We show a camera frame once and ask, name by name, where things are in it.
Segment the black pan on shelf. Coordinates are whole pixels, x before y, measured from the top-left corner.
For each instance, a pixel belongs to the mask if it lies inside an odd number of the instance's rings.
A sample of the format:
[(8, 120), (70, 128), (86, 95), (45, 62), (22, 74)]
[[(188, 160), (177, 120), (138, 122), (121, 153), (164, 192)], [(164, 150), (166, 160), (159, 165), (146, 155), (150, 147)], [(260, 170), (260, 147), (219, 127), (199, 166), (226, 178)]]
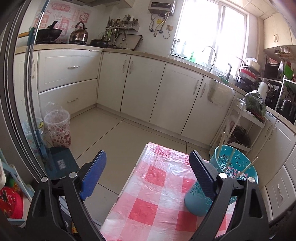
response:
[(238, 143), (238, 144), (248, 147), (248, 148), (251, 146), (251, 141), (246, 133), (246, 129), (244, 129), (241, 126), (235, 127), (235, 129), (231, 135), (231, 138), (229, 140), (229, 143), (232, 143), (232, 142)]

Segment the blue dustpan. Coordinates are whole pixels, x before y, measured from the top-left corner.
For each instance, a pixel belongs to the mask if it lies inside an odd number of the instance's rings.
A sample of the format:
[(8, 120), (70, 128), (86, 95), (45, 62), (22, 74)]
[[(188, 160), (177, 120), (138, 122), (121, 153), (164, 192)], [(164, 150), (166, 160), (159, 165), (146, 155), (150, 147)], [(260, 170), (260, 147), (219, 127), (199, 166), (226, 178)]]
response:
[(78, 172), (79, 169), (70, 149), (64, 147), (49, 149), (45, 172), (51, 180), (64, 178), (72, 172)]

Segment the upper wall cabinet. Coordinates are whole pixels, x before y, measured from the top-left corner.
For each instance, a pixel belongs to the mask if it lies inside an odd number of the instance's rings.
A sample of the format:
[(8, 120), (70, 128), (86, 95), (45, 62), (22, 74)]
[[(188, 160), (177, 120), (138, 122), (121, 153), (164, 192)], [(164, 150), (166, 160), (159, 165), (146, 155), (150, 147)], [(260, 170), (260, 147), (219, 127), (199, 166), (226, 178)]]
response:
[(263, 21), (264, 49), (295, 45), (295, 36), (280, 13), (273, 14)]

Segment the bag of green vegetables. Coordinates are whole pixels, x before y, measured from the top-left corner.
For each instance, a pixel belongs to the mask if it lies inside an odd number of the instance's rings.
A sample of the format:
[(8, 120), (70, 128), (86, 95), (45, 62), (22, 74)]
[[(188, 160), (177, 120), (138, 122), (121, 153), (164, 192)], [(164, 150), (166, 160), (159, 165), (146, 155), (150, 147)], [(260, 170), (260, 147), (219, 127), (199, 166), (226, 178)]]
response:
[(248, 92), (245, 94), (244, 102), (246, 109), (261, 118), (266, 116), (266, 104), (265, 100), (262, 98), (257, 90)]

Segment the blue perforated plastic basket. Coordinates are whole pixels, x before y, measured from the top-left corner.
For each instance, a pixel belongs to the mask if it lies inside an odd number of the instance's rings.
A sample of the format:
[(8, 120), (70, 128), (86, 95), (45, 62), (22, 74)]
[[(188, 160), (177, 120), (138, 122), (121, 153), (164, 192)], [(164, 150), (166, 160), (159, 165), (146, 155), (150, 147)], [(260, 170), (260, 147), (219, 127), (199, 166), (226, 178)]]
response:
[(205, 216), (207, 214), (222, 187), (223, 181), (219, 177), (220, 174), (228, 180), (233, 179), (231, 183), (237, 187), (243, 185), (243, 182), (249, 177), (254, 178), (258, 182), (258, 174), (254, 166), (251, 166), (238, 178), (234, 178), (251, 163), (248, 157), (238, 149), (235, 150), (228, 169), (224, 171), (232, 148), (231, 146), (223, 145), (218, 157), (218, 148), (216, 148), (209, 162), (202, 160), (197, 151), (190, 153), (190, 167), (197, 180), (185, 195), (185, 206), (192, 214), (196, 216)]

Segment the wall utensil rack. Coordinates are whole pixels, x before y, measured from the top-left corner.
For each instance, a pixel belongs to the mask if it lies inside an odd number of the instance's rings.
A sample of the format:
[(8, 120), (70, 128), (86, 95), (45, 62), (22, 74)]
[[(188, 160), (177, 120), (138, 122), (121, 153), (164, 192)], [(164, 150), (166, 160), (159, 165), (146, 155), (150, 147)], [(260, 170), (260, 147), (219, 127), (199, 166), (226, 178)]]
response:
[(132, 45), (132, 39), (135, 38), (138, 30), (138, 19), (133, 18), (131, 15), (125, 15), (123, 19), (112, 19), (109, 16), (103, 39), (108, 42), (109, 48), (132, 49), (130, 45)]

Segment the stacked dishes and pots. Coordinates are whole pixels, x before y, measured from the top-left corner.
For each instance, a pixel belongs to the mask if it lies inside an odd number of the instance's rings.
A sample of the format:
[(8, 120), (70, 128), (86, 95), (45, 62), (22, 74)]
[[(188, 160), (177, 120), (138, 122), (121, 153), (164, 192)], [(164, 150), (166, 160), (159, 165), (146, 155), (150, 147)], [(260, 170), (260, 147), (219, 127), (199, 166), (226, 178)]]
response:
[(245, 60), (237, 58), (241, 63), (237, 70), (235, 85), (245, 92), (256, 90), (259, 83), (260, 65), (255, 58), (246, 58)]

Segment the white shelf rack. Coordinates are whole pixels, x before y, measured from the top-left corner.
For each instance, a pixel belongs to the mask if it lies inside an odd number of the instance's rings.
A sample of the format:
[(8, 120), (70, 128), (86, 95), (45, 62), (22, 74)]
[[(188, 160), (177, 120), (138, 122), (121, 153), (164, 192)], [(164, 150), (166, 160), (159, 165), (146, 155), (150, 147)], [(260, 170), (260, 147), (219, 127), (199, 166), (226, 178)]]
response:
[(212, 155), (219, 143), (234, 147), (248, 154), (266, 124), (266, 117), (257, 117), (246, 109), (242, 99), (235, 99), (210, 148)]

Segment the floral patterned trash bin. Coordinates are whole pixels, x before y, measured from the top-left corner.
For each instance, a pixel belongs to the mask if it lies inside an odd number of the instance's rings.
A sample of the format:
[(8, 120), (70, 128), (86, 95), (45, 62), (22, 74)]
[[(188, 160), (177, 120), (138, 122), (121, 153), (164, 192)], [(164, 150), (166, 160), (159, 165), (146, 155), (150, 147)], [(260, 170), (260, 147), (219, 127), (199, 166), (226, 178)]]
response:
[(70, 147), (70, 120), (70, 113), (64, 109), (56, 109), (45, 115), (44, 123), (54, 147)]

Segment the wall water heater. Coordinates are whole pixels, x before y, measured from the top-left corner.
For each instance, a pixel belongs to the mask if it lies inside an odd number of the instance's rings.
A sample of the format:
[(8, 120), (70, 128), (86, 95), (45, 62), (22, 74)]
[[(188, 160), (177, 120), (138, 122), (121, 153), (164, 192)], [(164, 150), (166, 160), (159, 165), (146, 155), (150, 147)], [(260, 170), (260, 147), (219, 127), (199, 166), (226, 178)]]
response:
[(169, 13), (169, 15), (172, 16), (175, 11), (175, 6), (175, 0), (155, 0), (150, 1), (147, 9), (151, 14)]

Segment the black wok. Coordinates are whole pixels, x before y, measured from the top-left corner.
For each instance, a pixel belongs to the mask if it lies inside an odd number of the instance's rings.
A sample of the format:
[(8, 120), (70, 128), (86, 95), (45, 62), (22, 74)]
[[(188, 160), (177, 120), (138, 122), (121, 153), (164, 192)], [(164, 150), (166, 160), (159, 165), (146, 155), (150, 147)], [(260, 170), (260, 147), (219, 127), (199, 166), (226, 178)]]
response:
[(57, 23), (58, 21), (55, 20), (46, 29), (39, 29), (36, 36), (36, 44), (55, 43), (55, 40), (58, 39), (62, 33), (62, 30), (55, 28)]

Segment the black frying pan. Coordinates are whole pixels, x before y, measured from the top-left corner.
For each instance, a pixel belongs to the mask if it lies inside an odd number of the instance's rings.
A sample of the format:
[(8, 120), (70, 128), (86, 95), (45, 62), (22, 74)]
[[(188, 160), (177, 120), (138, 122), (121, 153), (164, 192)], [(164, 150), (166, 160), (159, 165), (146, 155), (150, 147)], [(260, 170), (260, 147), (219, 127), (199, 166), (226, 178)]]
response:
[(109, 42), (106, 40), (93, 39), (90, 42), (90, 46), (99, 47), (99, 48), (107, 48), (109, 46)]

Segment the white thermos jug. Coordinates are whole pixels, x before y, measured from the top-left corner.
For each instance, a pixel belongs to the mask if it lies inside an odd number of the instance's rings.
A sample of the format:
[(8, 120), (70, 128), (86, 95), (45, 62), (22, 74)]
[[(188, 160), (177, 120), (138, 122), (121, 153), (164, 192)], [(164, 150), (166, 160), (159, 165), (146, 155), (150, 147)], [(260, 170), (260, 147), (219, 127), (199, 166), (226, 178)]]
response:
[(258, 87), (258, 92), (261, 95), (261, 97), (263, 98), (263, 100), (266, 100), (267, 94), (270, 92), (271, 90), (271, 85), (268, 82), (268, 80), (266, 78), (262, 79), (262, 82), (260, 82), (259, 87)]

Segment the copper kettle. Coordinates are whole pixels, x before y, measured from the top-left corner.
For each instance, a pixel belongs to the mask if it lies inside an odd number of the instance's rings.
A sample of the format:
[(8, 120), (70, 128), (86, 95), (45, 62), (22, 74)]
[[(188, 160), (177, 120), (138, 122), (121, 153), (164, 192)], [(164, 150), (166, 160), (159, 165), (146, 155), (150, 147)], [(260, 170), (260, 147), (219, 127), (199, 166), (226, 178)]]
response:
[(69, 43), (85, 45), (87, 40), (88, 32), (86, 31), (85, 24), (83, 21), (79, 21), (75, 26), (75, 30), (70, 35)]

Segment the red white checkered tablecloth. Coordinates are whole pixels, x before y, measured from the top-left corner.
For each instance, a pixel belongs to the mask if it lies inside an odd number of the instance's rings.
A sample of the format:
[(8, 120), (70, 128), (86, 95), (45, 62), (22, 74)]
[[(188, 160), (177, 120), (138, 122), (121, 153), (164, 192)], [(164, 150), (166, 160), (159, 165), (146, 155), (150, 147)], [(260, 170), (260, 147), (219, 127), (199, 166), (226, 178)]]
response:
[(146, 144), (100, 232), (106, 240), (189, 240), (203, 220), (184, 204), (195, 181), (188, 154)]

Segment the white kitchen cabinets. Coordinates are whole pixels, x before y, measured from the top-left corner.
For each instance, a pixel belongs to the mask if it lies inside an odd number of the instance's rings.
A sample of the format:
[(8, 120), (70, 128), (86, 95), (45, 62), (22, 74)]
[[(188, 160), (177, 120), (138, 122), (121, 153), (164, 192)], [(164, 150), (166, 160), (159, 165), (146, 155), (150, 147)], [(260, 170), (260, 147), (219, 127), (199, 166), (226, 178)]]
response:
[[(124, 50), (66, 44), (36, 45), (32, 54), (16, 50), (16, 103), (27, 119), (26, 103), (38, 119), (56, 109), (73, 117), (99, 106), (129, 120), (203, 148), (211, 148), (233, 101), (244, 93), (213, 74), (176, 61)], [(295, 203), (295, 126), (266, 113), (252, 150), (271, 219)]]

